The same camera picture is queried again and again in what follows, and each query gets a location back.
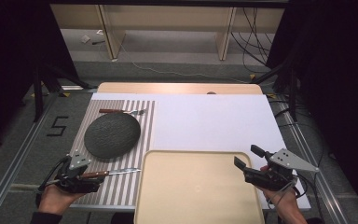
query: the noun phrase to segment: black sleeve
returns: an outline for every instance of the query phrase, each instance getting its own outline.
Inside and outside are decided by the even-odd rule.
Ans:
[[[62,216],[50,213],[34,212],[31,219],[31,224],[57,224],[61,221]]]

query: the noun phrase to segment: fork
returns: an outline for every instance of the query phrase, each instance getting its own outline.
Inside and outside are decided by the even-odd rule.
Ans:
[[[132,111],[126,111],[126,110],[120,110],[120,109],[100,109],[100,113],[125,113],[130,114],[133,116],[137,115],[143,115],[146,112],[146,109],[142,110],[132,110]]]

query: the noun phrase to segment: utensil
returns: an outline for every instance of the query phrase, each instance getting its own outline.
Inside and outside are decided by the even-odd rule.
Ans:
[[[98,171],[98,172],[92,172],[92,173],[85,173],[81,177],[82,178],[95,178],[95,177],[107,176],[107,175],[123,175],[123,174],[135,173],[135,172],[139,172],[139,171],[141,171],[141,169],[125,168],[125,169],[119,169],[119,170],[113,170],[113,171]]]
[[[143,115],[146,112],[146,109],[142,110],[132,110],[132,111],[126,111],[126,110],[120,110],[120,109],[100,109],[100,113],[125,113],[130,114],[133,116],[137,115]]]

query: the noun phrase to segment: dark round plate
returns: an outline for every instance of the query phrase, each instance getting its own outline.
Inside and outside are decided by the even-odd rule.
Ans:
[[[113,159],[131,151],[140,136],[141,126],[136,118],[112,113],[91,123],[84,135],[84,145],[93,156]]]

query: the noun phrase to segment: person's left hand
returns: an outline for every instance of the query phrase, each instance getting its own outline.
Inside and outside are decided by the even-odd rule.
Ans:
[[[62,216],[68,207],[85,193],[68,193],[55,185],[49,185],[42,194],[38,212]]]

